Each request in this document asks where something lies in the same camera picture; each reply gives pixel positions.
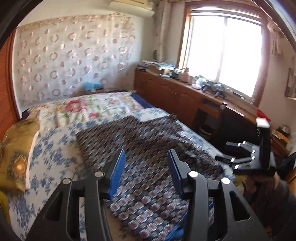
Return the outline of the person's right hand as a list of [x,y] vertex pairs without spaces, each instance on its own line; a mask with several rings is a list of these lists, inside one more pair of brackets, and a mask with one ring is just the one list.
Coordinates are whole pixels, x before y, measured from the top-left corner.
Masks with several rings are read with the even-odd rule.
[[271,190],[276,190],[279,183],[279,176],[275,173],[271,176],[247,176],[246,178],[246,192],[254,193],[259,188],[259,184],[265,184],[267,186],[267,193],[270,193]]

